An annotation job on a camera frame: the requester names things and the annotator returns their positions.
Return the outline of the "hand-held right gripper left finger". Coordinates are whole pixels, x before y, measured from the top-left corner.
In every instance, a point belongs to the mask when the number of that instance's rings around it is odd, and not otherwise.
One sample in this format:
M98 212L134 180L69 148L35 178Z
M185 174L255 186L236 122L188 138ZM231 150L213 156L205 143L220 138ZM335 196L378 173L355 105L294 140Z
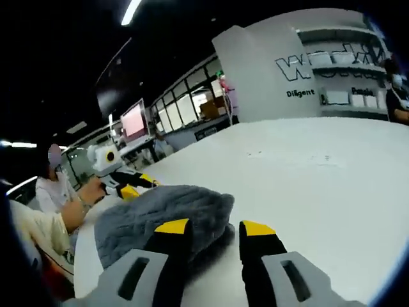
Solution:
M192 223L158 226L144 249L133 249L107 268L95 289L96 306L180 306L192 247Z

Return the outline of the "person's left hand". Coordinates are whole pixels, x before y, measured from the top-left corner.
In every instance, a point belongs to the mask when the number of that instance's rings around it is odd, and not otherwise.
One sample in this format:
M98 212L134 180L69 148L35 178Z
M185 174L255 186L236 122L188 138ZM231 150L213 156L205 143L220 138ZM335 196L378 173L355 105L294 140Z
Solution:
M79 189L77 194L83 203L92 207L106 195L106 192L101 180L98 177L92 177Z

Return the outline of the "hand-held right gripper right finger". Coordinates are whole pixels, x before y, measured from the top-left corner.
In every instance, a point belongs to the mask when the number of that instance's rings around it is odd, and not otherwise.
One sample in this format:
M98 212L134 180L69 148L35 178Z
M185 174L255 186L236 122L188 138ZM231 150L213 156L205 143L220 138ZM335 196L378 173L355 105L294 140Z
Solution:
M249 306L338 306L330 278L298 252L288 252L275 230L239 224L242 280Z

